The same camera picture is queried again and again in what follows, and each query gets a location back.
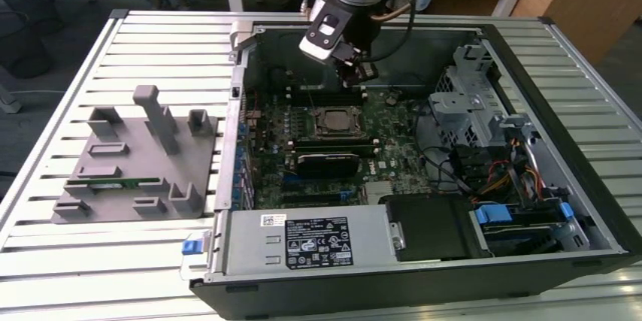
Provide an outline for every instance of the green circuit board piece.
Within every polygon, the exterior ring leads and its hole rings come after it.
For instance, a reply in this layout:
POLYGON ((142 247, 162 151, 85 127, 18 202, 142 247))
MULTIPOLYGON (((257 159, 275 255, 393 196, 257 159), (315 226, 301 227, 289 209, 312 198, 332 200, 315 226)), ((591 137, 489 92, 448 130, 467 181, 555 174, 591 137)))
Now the green circuit board piece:
POLYGON ((341 180, 300 180, 285 167, 288 151, 284 145, 292 137, 309 139, 313 133, 312 108, 292 108, 285 104, 268 104, 264 117, 268 121, 265 146, 255 152, 255 168, 260 181, 255 185, 255 208, 291 207, 285 196, 341 194, 341 204, 365 204, 363 185, 389 181, 395 194, 427 193, 429 183, 420 155, 413 145, 411 127, 416 110, 408 101, 387 105, 388 90, 368 90, 368 100, 361 107, 360 122, 368 137, 376 138, 380 151, 373 158, 361 158, 357 173, 341 180), (285 118, 292 126, 285 128, 285 118))

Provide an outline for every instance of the motherboard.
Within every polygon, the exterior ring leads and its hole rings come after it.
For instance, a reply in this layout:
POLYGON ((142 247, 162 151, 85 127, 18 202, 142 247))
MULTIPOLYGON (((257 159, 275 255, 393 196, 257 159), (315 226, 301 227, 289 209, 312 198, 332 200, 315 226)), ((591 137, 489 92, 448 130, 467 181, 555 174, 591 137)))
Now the motherboard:
POLYGON ((388 88, 340 95, 287 89, 256 106, 255 208, 376 204, 383 195, 428 193, 417 109, 417 100, 388 88))

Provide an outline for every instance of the aluminum extrusion table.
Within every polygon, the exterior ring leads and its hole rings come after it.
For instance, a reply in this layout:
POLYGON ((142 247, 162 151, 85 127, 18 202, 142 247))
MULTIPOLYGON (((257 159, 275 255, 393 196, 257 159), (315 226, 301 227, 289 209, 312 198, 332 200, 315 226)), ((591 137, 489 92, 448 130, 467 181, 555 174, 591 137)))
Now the aluminum extrusion table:
MULTIPOLYGON (((212 226, 213 195, 198 220, 54 225, 49 218, 90 134, 84 122, 92 106, 114 105, 122 117, 140 117, 130 91, 138 84, 154 84, 161 90, 158 102, 169 105, 176 116, 185 116, 197 105, 224 117, 235 73, 228 58, 235 20, 301 19, 292 14, 130 11, 124 18, 106 21, 0 204, 0 320, 219 319, 178 273, 181 240, 212 226)), ((642 124, 555 26, 515 18, 419 17, 417 21, 496 25, 642 229, 642 124)), ((509 90, 507 95, 516 102, 509 90)), ((220 152, 224 134, 216 138, 211 191, 216 191, 220 152)), ((583 277, 527 298, 296 319, 639 319, 640 294, 642 271, 632 266, 583 277)))

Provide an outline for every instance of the blue latch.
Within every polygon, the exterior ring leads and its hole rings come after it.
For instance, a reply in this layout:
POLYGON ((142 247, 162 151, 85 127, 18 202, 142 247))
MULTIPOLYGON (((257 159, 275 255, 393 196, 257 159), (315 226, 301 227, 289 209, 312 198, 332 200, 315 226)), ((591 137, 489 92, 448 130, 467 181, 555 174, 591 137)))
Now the blue latch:
POLYGON ((570 220, 574 217, 575 213, 572 212, 572 208, 568 202, 562 202, 559 204, 559 209, 562 210, 562 213, 566 219, 570 220))
POLYGON ((503 204, 484 204, 473 211, 479 224, 512 221, 508 207, 503 204))
POLYGON ((198 255, 202 253, 202 240, 185 240, 182 241, 181 253, 186 255, 198 255))

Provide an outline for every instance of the white sticker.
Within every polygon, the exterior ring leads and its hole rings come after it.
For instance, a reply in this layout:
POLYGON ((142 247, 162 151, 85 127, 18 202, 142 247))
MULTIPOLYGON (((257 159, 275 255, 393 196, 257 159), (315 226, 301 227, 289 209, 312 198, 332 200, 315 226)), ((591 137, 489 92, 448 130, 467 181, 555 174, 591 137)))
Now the white sticker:
POLYGON ((287 214, 261 214, 260 227, 284 226, 287 214))
POLYGON ((331 259, 348 259, 349 257, 352 257, 351 252, 336 252, 336 253, 329 254, 331 259))

